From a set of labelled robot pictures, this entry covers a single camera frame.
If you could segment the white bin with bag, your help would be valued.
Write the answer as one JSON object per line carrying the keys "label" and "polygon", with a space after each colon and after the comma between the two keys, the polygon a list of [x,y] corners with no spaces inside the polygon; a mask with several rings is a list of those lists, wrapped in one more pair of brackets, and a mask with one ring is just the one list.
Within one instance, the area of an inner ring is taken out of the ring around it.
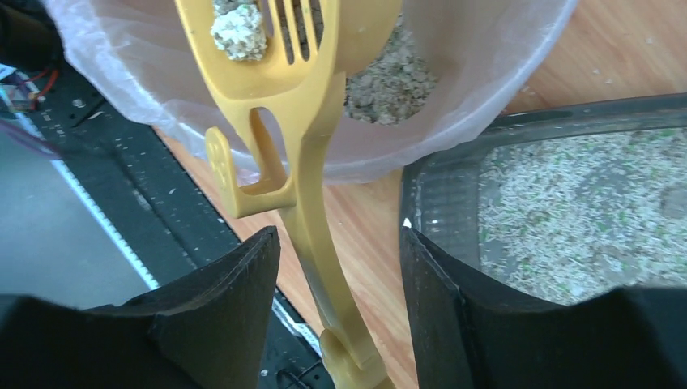
{"label": "white bin with bag", "polygon": [[[67,61],[126,118],[192,155],[218,126],[240,178],[257,167],[198,72],[171,1],[48,1]],[[473,140],[549,54],[574,1],[407,1],[382,56],[347,85],[325,179],[371,182]]]}

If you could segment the yellow litter scoop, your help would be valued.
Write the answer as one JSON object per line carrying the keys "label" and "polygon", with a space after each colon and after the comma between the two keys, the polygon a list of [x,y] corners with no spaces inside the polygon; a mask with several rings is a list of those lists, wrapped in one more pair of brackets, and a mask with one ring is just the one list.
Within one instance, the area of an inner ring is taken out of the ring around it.
{"label": "yellow litter scoop", "polygon": [[323,201],[326,153],[344,112],[349,75],[382,51],[399,1],[322,1],[316,33],[306,1],[269,1],[273,33],[261,61],[234,62],[202,34],[211,5],[179,1],[177,12],[214,102],[256,162],[260,178],[237,182],[225,135],[205,134],[207,157],[227,212],[242,218],[276,210],[288,232],[323,324],[322,360],[338,388],[393,383],[337,257]]}

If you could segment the cat litter clump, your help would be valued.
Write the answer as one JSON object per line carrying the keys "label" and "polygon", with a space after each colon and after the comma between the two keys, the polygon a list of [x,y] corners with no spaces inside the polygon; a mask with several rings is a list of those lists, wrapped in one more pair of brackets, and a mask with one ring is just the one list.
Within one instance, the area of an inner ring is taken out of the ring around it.
{"label": "cat litter clump", "polygon": [[210,34],[218,50],[235,62],[263,59],[267,37],[256,1],[212,1],[214,21]]}

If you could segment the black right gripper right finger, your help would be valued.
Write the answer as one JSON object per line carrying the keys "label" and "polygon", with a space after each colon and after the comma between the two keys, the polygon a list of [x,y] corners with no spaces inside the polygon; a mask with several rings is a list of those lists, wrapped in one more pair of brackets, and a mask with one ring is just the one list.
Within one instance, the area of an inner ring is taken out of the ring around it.
{"label": "black right gripper right finger", "polygon": [[686,291],[619,287],[563,306],[401,231],[422,388],[683,388]]}

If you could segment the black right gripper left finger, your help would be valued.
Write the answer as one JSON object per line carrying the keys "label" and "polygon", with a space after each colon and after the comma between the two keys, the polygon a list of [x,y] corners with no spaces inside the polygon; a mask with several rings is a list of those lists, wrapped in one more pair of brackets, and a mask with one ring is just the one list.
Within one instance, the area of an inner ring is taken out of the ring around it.
{"label": "black right gripper left finger", "polygon": [[279,235],[236,249],[120,306],[1,298],[4,388],[255,388]]}

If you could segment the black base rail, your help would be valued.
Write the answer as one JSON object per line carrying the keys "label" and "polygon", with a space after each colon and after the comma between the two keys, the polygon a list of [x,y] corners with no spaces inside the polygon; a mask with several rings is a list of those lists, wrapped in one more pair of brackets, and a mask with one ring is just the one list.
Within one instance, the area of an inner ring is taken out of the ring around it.
{"label": "black base rail", "polygon": [[[59,72],[41,109],[19,118],[56,146],[59,172],[124,245],[147,293],[244,242],[153,130],[125,119],[73,68]],[[289,330],[288,317],[275,287],[255,388],[332,387],[314,334]]]}

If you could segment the grey litter box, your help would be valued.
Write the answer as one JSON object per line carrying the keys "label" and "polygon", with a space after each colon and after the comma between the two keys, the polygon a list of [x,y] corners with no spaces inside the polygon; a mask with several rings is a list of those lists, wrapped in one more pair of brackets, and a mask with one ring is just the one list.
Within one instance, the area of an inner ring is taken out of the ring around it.
{"label": "grey litter box", "polygon": [[399,218],[532,296],[686,284],[686,96],[496,119],[403,171]]}

